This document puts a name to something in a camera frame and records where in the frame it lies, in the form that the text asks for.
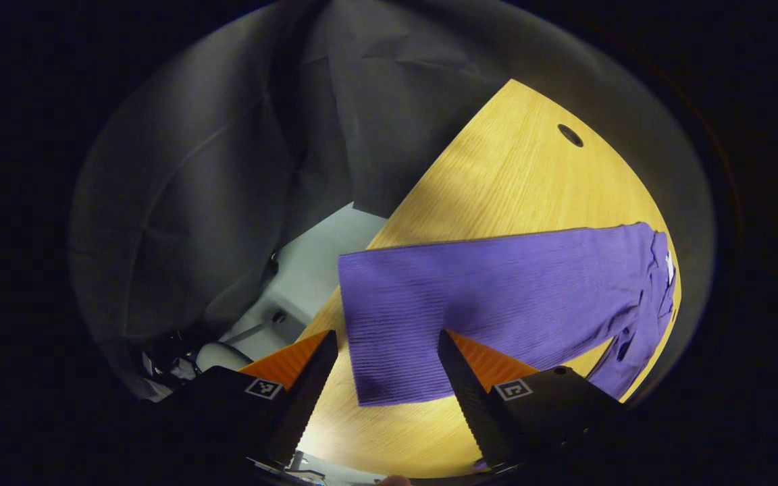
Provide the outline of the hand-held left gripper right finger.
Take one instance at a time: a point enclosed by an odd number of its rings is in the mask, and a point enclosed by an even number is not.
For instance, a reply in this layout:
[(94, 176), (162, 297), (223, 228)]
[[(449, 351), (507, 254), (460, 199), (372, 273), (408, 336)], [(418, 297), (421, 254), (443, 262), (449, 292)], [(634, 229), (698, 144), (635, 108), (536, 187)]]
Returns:
[(449, 329), (440, 332), (438, 357), (492, 470), (568, 447), (624, 409), (571, 367), (538, 370)]

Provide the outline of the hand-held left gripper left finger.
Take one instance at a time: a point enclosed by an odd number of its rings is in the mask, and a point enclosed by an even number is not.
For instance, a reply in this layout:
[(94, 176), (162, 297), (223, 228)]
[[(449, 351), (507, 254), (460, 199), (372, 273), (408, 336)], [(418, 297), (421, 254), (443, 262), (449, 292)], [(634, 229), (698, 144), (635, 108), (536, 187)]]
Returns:
[(195, 460), (289, 464), (338, 357), (333, 329), (238, 371), (211, 367), (159, 404), (159, 436)]

